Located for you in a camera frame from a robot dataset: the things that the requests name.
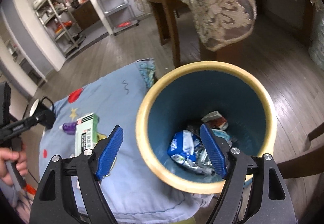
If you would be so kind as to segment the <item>purple small bottle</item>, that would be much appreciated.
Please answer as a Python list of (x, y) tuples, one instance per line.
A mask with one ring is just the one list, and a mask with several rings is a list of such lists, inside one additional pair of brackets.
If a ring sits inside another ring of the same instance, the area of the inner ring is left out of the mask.
[(69, 122), (62, 124), (59, 129), (65, 132), (67, 135), (75, 135), (76, 133), (76, 122)]

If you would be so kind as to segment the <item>green white paper box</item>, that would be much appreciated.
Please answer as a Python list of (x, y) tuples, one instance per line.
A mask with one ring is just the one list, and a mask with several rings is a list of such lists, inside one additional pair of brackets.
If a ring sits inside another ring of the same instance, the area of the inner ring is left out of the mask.
[(89, 113), (76, 120), (75, 155), (80, 155), (86, 149), (93, 149), (98, 142), (98, 116)]

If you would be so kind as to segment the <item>blue white wipes package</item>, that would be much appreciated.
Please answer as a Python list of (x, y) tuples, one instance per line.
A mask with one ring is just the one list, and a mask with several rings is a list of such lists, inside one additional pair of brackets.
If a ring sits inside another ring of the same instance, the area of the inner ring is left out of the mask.
[(191, 131), (183, 130), (174, 134), (167, 149), (169, 157), (181, 166), (197, 166), (200, 139)]

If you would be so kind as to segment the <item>light blue face mask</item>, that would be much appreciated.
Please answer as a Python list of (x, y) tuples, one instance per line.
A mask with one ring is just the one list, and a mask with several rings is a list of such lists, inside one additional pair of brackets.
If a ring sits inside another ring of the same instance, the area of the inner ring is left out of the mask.
[(213, 131), (216, 137), (223, 138), (230, 147), (232, 146), (232, 138), (225, 131), (220, 129), (211, 129), (211, 130)]

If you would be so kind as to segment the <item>pink snack wrapper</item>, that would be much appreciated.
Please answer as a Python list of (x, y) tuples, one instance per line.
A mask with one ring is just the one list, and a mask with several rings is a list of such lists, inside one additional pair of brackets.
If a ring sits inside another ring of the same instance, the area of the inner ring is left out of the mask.
[(208, 123), (212, 129), (226, 130), (228, 127), (227, 120), (218, 111), (206, 114), (201, 120)]

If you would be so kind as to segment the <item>black mug white inside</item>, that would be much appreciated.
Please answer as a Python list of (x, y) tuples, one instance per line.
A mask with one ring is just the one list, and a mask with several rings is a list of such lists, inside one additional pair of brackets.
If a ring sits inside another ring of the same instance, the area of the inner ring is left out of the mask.
[[(45, 106), (43, 104), (44, 100), (49, 101), (52, 108)], [(54, 103), (46, 96), (36, 99), (31, 106), (29, 117), (38, 118), (39, 123), (47, 130), (50, 130), (55, 123)]]

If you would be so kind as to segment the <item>silver foil wrapper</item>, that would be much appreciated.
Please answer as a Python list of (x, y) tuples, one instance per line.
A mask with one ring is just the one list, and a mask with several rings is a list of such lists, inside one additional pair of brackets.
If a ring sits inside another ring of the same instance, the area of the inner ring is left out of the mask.
[(215, 170), (204, 147), (195, 149), (194, 154), (184, 161), (184, 167), (195, 174), (214, 175)]

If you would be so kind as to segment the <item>teal bin with yellow rim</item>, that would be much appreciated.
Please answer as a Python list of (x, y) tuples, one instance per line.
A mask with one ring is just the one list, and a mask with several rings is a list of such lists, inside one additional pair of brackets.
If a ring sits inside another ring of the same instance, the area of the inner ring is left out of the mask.
[(229, 162), (210, 175), (195, 174), (168, 154), (174, 135), (189, 125), (203, 133), (211, 123), (203, 118), (214, 111), (226, 120), (233, 146), (251, 156), (272, 154), (277, 135), (275, 107), (261, 82), (235, 65), (201, 61), (174, 69), (148, 91), (136, 120), (140, 155), (165, 184), (188, 193), (222, 191)]

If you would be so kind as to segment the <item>orange wooden chair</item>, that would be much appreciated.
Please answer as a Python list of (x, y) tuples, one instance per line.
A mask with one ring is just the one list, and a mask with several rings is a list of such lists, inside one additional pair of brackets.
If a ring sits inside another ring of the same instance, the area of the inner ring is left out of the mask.
[(277, 166), (283, 178), (300, 178), (321, 174), (324, 171), (323, 143), (315, 148), (304, 151), (290, 160), (279, 163)]

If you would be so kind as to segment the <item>metal kitchen shelf rack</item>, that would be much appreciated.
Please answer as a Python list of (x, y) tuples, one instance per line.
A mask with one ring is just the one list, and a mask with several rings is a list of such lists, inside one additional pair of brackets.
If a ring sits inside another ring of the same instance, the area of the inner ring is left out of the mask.
[(68, 0), (35, 0), (32, 5), (41, 25), (63, 56), (74, 55), (86, 37)]

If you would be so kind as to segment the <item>wooden dining chair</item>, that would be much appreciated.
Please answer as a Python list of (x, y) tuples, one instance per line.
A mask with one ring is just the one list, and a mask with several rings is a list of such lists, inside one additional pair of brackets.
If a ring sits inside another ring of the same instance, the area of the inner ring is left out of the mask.
[(186, 7), (180, 0), (147, 0), (152, 8), (158, 27), (160, 43), (162, 45), (171, 42), (174, 67), (181, 66), (180, 40), (174, 12)]

